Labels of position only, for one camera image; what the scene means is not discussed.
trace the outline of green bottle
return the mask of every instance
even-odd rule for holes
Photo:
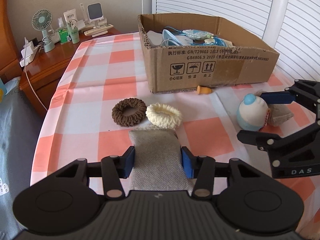
[[[59,37],[60,37],[60,43],[65,44],[65,43],[71,41],[67,26],[64,25],[62,18],[58,19],[58,23],[59,23],[58,33],[59,33]]]
[[[68,33],[69,33],[69,35],[71,37],[72,43],[76,44],[76,43],[80,42],[78,28],[75,27],[74,29],[72,29],[70,23],[67,23],[67,28],[68,28]]]

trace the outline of wooden headboard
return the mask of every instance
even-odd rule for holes
[[[7,0],[0,0],[0,78],[4,83],[21,76],[19,55],[7,15]]]

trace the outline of handheld fan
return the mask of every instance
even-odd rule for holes
[[[52,14],[46,9],[37,11],[32,18],[32,26],[37,31],[42,31],[44,42],[44,52],[49,52],[55,48],[55,44],[52,41],[52,35],[48,33],[48,28],[52,21]]]

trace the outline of blue bedding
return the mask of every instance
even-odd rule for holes
[[[20,227],[12,213],[14,198],[30,186],[31,166],[43,120],[25,94],[20,78],[5,84],[0,103],[0,240],[11,240]]]

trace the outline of cream hair tie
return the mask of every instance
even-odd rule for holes
[[[181,112],[165,104],[156,103],[148,106],[146,115],[153,125],[164,129],[174,129],[182,122]]]

